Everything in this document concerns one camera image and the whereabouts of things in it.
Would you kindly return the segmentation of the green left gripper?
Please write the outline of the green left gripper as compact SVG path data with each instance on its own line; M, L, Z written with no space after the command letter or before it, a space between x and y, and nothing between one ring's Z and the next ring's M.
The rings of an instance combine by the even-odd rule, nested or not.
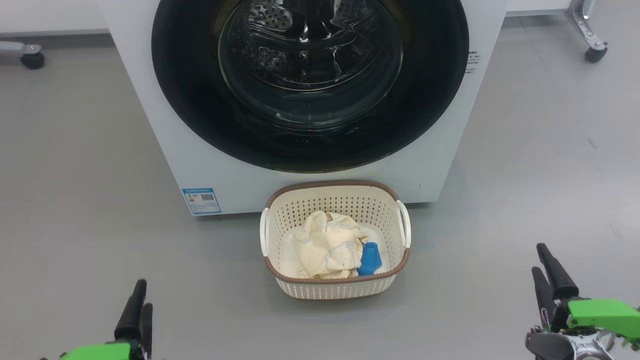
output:
M147 281L139 279L128 297L114 330L115 340L89 344L67 351L60 360L151 360L153 357L153 304L146 303Z

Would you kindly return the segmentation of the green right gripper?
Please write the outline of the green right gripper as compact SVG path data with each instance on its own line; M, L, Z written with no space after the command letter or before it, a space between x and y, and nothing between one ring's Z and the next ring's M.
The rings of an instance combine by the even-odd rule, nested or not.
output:
M571 299L579 288L564 266L545 243L536 250L547 279L531 268L541 326L531 328L525 348L535 360L615 360L617 339L640 353L640 309L616 299Z

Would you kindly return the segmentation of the blue cloth garment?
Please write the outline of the blue cloth garment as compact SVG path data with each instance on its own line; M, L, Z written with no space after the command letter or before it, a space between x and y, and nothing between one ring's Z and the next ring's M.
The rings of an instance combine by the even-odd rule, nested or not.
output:
M360 262L361 265L357 269L359 277L375 275L376 271L383 265L377 243L367 242L363 245Z

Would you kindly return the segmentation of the cream bear print garment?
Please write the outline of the cream bear print garment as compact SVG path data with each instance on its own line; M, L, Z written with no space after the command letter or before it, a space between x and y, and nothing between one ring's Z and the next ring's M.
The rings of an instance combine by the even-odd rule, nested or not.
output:
M285 237L276 266L284 276L302 280L359 277L363 245L368 242L364 226L351 217L317 210Z

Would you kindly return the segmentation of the washing machine glass door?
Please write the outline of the washing machine glass door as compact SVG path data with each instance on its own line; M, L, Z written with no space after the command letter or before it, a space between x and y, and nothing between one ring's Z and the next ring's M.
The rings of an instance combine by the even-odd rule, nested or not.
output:
M231 157L333 173L397 153L461 87L462 0L160 0L158 84L181 120Z

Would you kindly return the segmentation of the white front-load washing machine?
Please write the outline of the white front-load washing machine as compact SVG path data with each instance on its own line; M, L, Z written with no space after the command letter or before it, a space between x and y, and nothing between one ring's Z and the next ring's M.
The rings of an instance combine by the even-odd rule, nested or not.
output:
M262 212L280 189L317 182L381 183L405 203L438 200L481 87L509 0L461 0L470 47L454 100L416 141L378 161L346 170L294 173L270 170L228 155L193 132L164 95L154 70L151 39L160 0L96 0L151 129L180 189L213 188L219 215ZM469 51L480 64L466 74Z

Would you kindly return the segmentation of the blue energy label sticker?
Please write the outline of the blue energy label sticker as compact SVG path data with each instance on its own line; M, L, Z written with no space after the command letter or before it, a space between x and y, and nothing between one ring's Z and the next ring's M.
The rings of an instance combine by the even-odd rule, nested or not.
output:
M193 216L222 214L212 187L183 188L182 194Z

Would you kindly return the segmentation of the cream perforated laundry basket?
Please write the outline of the cream perforated laundry basket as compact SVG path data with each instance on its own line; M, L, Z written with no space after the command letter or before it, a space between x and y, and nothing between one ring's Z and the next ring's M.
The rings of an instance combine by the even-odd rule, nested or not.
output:
M378 244L382 267L374 275L345 279L302 279L277 266L285 237L317 211L343 214L361 224ZM260 219L263 259L279 287L296 299L338 300L374 296L390 286L410 257L412 229L404 203L390 187L374 181L322 181L280 189L267 201Z

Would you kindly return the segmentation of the black caster wheel left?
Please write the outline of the black caster wheel left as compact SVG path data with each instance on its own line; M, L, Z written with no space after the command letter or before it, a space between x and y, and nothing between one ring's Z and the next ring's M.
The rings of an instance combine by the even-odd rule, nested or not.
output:
M0 40L0 55L20 56L21 64L28 69L41 69L45 65L45 55L39 44Z

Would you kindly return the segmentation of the grey frame leg with caster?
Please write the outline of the grey frame leg with caster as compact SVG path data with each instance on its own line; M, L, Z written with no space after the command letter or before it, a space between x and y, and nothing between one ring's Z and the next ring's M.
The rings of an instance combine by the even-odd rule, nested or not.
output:
M571 0L565 12L567 20L589 46L584 58L590 64L598 63L608 52L608 43L602 41L588 23L595 2L596 0Z

